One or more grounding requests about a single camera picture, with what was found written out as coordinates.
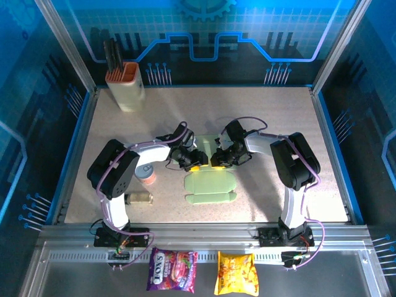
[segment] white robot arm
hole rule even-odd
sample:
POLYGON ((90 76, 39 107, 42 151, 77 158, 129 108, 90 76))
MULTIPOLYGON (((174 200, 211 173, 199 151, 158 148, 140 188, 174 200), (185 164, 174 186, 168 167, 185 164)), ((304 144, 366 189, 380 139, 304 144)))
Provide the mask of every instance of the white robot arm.
MULTIPOLYGON (((204 152, 195 149, 194 142, 194 133, 180 124, 174 133, 157 137, 151 145, 132 147, 128 150, 100 186, 100 192, 107 197, 104 200, 104 211, 107 214, 103 219, 104 224, 115 232, 129 228, 124 193, 137 167, 170 159, 176 160, 179 167, 185 171, 195 166, 207 165, 208 157, 204 152)), ((94 189, 113 160, 125 149, 126 147, 115 139, 106 144, 87 173, 94 189)))
MULTIPOLYGON (((285 185, 285 204, 278 221, 277 241, 280 245, 299 245, 300 237, 309 236, 311 230, 306 226, 302 210, 304 187, 315 181, 314 175, 296 156, 290 142, 303 156, 308 165, 317 174, 320 164, 301 133, 294 133, 280 138, 272 134, 260 133, 256 130, 247 132, 238 121, 230 122, 224 134, 217 139, 219 148, 211 157, 212 166, 239 166, 252 158, 253 153, 270 155, 275 161, 279 178, 285 185)), ((313 245, 312 238, 306 238, 313 245)))

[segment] snack bag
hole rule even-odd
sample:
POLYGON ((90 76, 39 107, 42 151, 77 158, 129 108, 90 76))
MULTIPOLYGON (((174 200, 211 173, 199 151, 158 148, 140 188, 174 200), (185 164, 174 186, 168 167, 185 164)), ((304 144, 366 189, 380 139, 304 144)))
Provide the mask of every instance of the snack bag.
POLYGON ((259 278, 254 266, 254 254, 229 255, 218 252, 215 295, 227 293, 259 295, 259 278))
POLYGON ((197 252, 176 252, 153 248, 147 291, 179 290, 194 292, 197 252))

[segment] table surface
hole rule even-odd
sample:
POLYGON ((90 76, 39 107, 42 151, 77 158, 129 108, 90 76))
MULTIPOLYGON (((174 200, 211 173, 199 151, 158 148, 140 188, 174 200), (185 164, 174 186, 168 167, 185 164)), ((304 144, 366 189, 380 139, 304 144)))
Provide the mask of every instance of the table surface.
MULTIPOLYGON (((102 90, 67 210, 67 223, 87 223, 103 217, 87 171, 110 139, 130 144, 173 132, 187 121, 195 135, 219 133, 239 116, 267 121, 268 133, 304 134, 321 164, 321 184, 306 194, 308 215, 323 222, 345 222, 347 216, 330 164, 309 90, 268 87, 148 88, 142 111, 122 112, 109 90, 102 90)), ((243 120, 246 130, 260 122, 243 120)), ((157 180, 143 186, 133 177, 127 192, 148 191, 153 204, 127 205, 132 222, 277 222, 283 208, 284 186, 272 157, 255 154, 252 161, 231 171, 236 176, 235 201, 191 205, 185 200, 184 171, 153 164, 157 180)))

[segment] glass panel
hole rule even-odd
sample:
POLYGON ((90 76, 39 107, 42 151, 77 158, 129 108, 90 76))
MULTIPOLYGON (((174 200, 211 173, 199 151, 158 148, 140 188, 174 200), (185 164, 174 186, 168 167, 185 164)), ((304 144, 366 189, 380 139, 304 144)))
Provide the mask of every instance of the glass panel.
POLYGON ((367 224, 396 223, 396 2, 373 0, 323 88, 367 224))
POLYGON ((140 63, 145 85, 311 84, 354 3, 54 1, 98 85, 109 38, 140 63))
POLYGON ((0 1, 0 32, 0 295, 17 296, 86 91, 33 0, 0 1))

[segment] blue edge trim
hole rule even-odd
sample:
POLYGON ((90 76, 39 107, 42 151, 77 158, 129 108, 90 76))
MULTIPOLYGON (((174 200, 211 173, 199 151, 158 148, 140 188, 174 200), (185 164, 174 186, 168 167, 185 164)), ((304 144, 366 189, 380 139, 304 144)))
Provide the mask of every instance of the blue edge trim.
POLYGON ((47 216, 47 219, 45 221, 45 225, 52 225, 52 219, 54 217, 56 206, 58 204, 58 201, 59 201, 59 198, 60 198, 60 195, 61 195, 61 190, 63 188, 64 180, 66 178, 66 172, 67 172, 67 169, 68 169, 69 164, 70 164, 71 155, 72 155, 72 152, 74 150, 75 143, 77 141, 77 135, 78 135, 78 133, 80 131, 80 128, 81 128, 81 124, 82 124, 82 120, 84 118, 85 110, 87 109, 89 97, 90 97, 90 94, 89 94, 89 92, 87 92, 87 94, 85 94, 84 104, 82 105, 79 119, 77 120, 77 124, 75 125, 75 128, 74 128, 72 140, 70 142, 69 150, 67 151, 66 159, 65 159, 65 161, 63 163, 61 175, 59 177, 58 185, 56 186, 54 198, 52 200, 51 207, 49 208, 48 216, 47 216))
POLYGON ((356 224, 363 225, 364 224, 363 216, 362 216, 362 214, 360 212, 358 200, 356 199, 355 192, 354 192, 353 187, 352 187, 352 182, 351 182, 351 179, 350 179, 349 174, 348 174, 347 166, 345 165, 345 161, 344 161, 344 158, 343 158, 342 153, 341 153, 341 148, 340 148, 340 145, 338 144, 337 136, 335 135, 333 124, 332 124, 332 121, 330 119, 330 114, 329 114, 329 111, 327 110, 327 106, 326 106, 326 103, 324 101, 324 97, 323 97, 322 92, 319 92, 318 97, 319 97, 319 102, 321 103, 322 108, 323 108, 323 113, 324 113, 324 117, 325 117, 327 126, 329 127, 330 136, 332 138, 332 142, 333 142, 334 148, 335 148, 335 153, 337 155, 338 161, 340 162, 341 173, 342 173, 342 176, 344 178, 345 185, 347 186, 346 189, 347 189, 347 191, 349 193, 349 198, 350 198, 351 206, 352 206, 351 211, 355 215, 356 224))
MULTIPOLYGON (((82 105, 82 110, 81 110, 79 119, 77 121, 77 124, 75 125, 75 129, 74 129, 72 140, 71 140, 71 143, 70 143, 70 146, 69 146, 69 150, 67 151, 66 159, 65 159, 65 162, 63 164, 62 171, 61 171, 61 176, 59 177, 58 186, 57 186, 55 194, 54 194, 54 199, 53 199, 53 201, 51 203, 51 208, 49 209, 49 212, 48 212, 46 225, 52 224, 52 219, 53 219, 53 216, 54 216, 54 213, 55 213, 55 209, 56 209, 56 206, 57 206, 59 198, 60 198, 60 193, 61 193, 61 189, 62 189, 62 186, 63 186, 63 182, 64 182, 65 177, 66 177, 66 171, 67 171, 67 169, 69 167, 69 164, 70 164, 72 151, 73 151, 73 149, 75 147, 75 143, 76 143, 76 140, 77 140, 77 135, 78 135, 78 132, 79 132, 81 124, 82 124, 82 119, 84 117, 85 110, 87 109, 89 96, 90 96, 90 94, 87 92, 87 94, 85 95, 85 98, 84 98, 84 104, 82 105)), ((325 116, 326 123, 327 123, 327 125, 329 127, 330 136, 332 138, 332 142, 333 142, 334 148, 335 148, 335 153, 337 155, 338 161, 340 162, 342 176, 343 176, 345 184, 347 186, 346 189, 347 189, 347 191, 349 193, 351 206, 352 206, 351 211, 355 215, 356 223, 358 225, 363 225, 364 224, 363 216, 361 214, 361 211, 360 211, 360 208, 359 208, 359 204, 358 204, 358 201, 357 201, 356 196, 355 196, 355 192, 354 192, 353 187, 352 187, 352 182, 351 182, 351 179, 350 179, 349 174, 348 174, 347 166, 345 165, 345 161, 344 161, 344 158, 343 158, 342 153, 341 153, 341 148, 340 148, 340 146, 338 144, 337 137, 335 135, 335 131, 334 131, 331 119, 330 119, 330 114, 329 114, 329 111, 327 110, 327 106, 325 104, 322 92, 319 92, 319 96, 318 97, 319 97, 319 102, 322 105, 322 109, 323 109, 323 113, 324 113, 324 116, 325 116)))

